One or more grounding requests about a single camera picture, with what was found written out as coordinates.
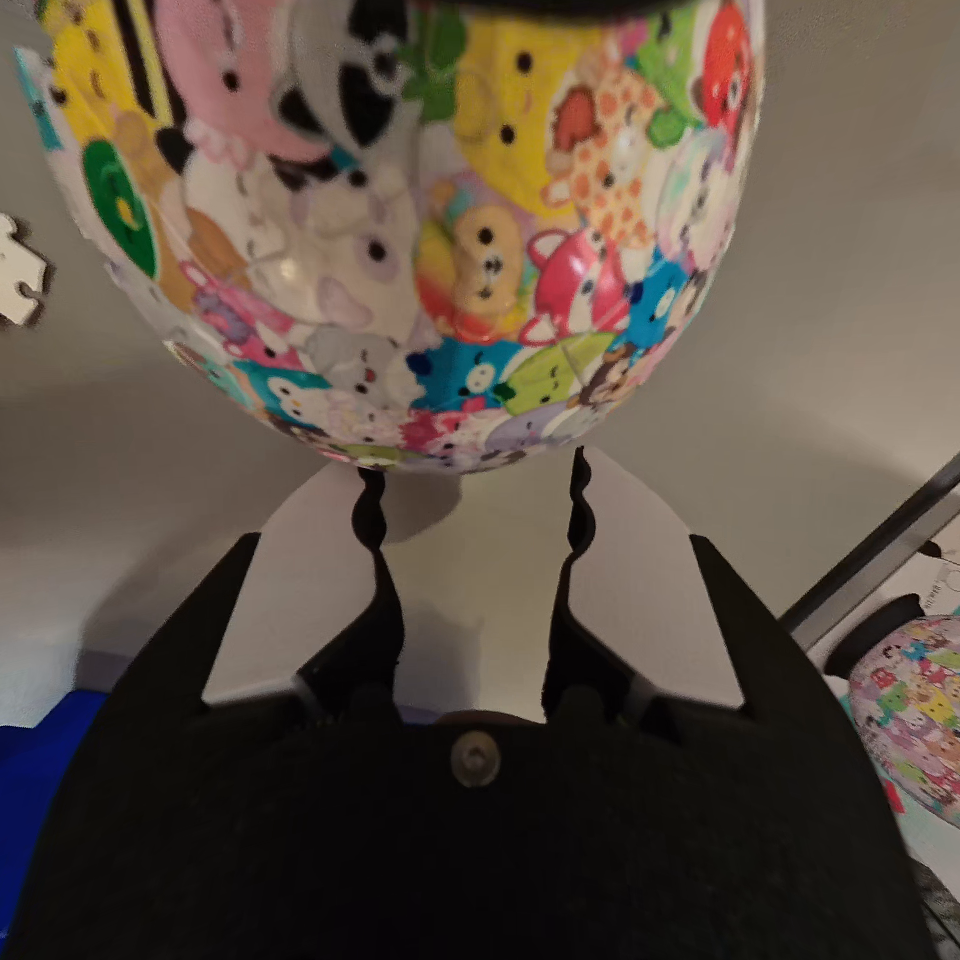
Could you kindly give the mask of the white puzzle piece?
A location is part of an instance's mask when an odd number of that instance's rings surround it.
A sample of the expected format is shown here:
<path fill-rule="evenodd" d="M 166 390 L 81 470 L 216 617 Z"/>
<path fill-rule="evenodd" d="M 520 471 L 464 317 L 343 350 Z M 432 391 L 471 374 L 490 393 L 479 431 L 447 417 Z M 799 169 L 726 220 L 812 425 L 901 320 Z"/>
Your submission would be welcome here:
<path fill-rule="evenodd" d="M 26 328 L 42 311 L 47 274 L 46 258 L 27 246 L 18 222 L 1 214 L 1 318 Z"/>

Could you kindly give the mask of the puzzle box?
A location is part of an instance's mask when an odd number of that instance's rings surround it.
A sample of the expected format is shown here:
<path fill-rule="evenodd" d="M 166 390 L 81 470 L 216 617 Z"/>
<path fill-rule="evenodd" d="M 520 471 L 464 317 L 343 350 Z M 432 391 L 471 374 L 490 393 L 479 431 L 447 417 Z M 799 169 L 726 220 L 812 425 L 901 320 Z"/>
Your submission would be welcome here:
<path fill-rule="evenodd" d="M 846 633 L 823 674 L 846 683 L 848 714 L 886 779 L 959 826 L 959 619 L 917 593 L 891 599 Z"/>

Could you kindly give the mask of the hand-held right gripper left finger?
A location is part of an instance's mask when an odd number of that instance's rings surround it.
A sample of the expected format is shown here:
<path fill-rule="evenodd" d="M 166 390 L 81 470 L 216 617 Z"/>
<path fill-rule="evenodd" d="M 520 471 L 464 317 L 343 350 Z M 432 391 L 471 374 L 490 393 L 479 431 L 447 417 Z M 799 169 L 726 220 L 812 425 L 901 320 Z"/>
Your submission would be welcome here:
<path fill-rule="evenodd" d="M 263 526 L 202 693 L 214 709 L 295 695 L 340 715 L 393 692 L 403 612 L 382 552 L 386 475 L 331 465 Z"/>

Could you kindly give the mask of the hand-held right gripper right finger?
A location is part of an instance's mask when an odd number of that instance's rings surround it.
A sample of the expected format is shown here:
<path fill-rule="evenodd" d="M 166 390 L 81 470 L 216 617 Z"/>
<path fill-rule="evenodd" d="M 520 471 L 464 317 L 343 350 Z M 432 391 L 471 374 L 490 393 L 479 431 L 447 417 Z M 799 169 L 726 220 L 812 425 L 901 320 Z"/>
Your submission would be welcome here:
<path fill-rule="evenodd" d="M 570 498 L 544 712 L 578 687 L 594 690 L 606 715 L 647 714 L 664 699 L 743 708 L 688 526 L 595 447 L 575 452 Z"/>

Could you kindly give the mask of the blue plastic bin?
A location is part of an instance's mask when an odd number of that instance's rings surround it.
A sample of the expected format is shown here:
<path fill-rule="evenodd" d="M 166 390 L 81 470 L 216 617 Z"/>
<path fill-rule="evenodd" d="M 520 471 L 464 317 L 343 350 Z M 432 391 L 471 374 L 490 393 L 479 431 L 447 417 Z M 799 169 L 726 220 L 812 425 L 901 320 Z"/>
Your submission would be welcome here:
<path fill-rule="evenodd" d="M 1 927 L 9 926 L 50 804 L 107 695 L 73 691 L 35 727 L 1 727 Z"/>

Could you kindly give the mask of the colourful puzzle ball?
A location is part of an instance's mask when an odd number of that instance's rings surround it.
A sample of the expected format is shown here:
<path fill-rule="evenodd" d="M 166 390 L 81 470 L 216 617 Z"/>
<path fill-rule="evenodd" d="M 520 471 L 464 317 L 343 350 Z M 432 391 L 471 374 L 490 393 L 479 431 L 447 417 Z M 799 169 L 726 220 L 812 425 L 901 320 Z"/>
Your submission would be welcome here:
<path fill-rule="evenodd" d="M 766 2 L 31 2 L 22 90 L 164 347 L 378 471 L 480 474 L 627 402 L 700 312 Z"/>

